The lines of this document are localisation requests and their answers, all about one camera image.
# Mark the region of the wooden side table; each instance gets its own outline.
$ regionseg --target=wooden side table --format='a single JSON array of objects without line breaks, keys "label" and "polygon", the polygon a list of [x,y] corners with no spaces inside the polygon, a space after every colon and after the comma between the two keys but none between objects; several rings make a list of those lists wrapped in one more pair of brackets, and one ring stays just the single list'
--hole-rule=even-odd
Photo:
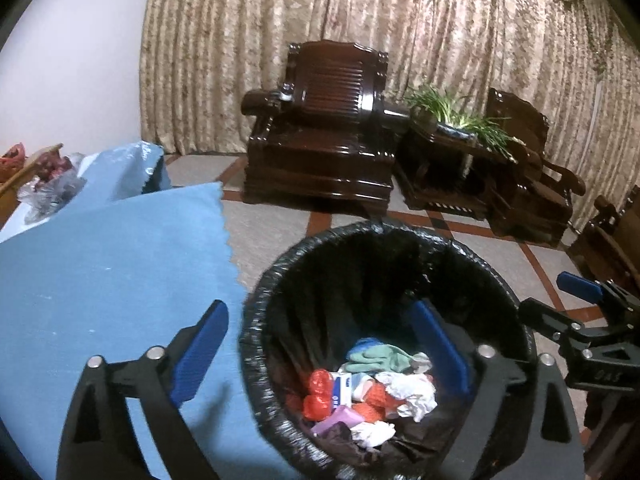
[{"label": "wooden side table", "polygon": [[[412,115],[409,131],[396,151],[394,173],[409,209],[430,209],[473,216],[488,213],[484,168],[510,164],[500,153],[445,133],[447,127],[428,112]],[[463,178],[460,167],[473,156],[471,170]]]}]

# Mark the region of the green cloth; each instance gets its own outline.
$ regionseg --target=green cloth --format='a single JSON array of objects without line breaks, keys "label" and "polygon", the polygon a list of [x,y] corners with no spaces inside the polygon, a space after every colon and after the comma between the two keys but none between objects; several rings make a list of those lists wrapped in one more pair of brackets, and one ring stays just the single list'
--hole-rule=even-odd
[{"label": "green cloth", "polygon": [[411,368],[411,356],[393,345],[375,345],[362,352],[353,352],[341,369],[353,374],[358,372],[398,372]]}]

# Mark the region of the white wall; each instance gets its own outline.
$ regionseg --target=white wall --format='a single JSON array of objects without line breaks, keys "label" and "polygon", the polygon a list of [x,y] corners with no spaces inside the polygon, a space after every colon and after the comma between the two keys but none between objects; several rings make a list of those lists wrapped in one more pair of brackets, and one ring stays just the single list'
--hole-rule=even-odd
[{"label": "white wall", "polygon": [[140,138],[146,0],[33,0],[0,50],[0,154],[64,142],[93,153]]}]

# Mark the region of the wooden armchair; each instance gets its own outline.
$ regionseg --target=wooden armchair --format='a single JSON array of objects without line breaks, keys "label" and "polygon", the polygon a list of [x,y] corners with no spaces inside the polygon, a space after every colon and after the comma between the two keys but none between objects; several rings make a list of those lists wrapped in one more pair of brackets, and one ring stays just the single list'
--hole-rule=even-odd
[{"label": "wooden armchair", "polygon": [[[583,180],[546,160],[543,151],[548,119],[530,103],[491,88],[486,116],[525,143],[525,146],[516,142],[509,145],[517,164],[494,168],[490,179],[492,229],[504,235],[516,227],[524,228],[530,234],[546,236],[556,246],[574,211],[571,193],[579,196],[585,193]],[[543,168],[556,172],[560,179],[543,172]]]},{"label": "wooden armchair", "polygon": [[274,192],[355,200],[386,212],[394,131],[409,111],[385,102],[387,54],[356,43],[292,43],[283,85],[251,90],[242,113],[257,117],[247,145],[244,201]]},{"label": "wooden armchair", "polygon": [[585,226],[567,254],[586,275],[613,280],[640,296],[640,188],[634,186],[618,212],[602,195],[596,216]]}]

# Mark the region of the tiled floor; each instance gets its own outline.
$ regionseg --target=tiled floor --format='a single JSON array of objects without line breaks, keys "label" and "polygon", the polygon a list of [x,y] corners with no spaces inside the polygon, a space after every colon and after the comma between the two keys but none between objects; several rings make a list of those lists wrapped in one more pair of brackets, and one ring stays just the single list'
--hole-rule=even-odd
[{"label": "tiled floor", "polygon": [[[254,287],[261,273],[277,256],[306,235],[361,220],[357,216],[343,214],[244,204],[244,155],[167,155],[165,160],[174,186],[191,186],[214,180],[222,182],[229,243],[234,252],[234,262],[240,270],[240,280],[248,290]],[[404,204],[396,182],[388,215],[410,224],[433,228],[467,245],[505,279],[521,300],[534,297],[558,310],[566,310],[571,317],[586,322],[588,326],[604,325],[597,306],[565,294],[556,287],[556,276],[562,270],[578,273],[562,249],[523,243],[511,237],[498,238],[485,221],[450,213],[412,211]],[[567,232],[562,242],[569,245],[574,238],[574,234]],[[540,336],[536,341],[538,352],[554,355],[561,369],[566,371],[564,359],[558,355],[558,345]],[[582,426],[585,394],[578,391],[570,393]]]}]

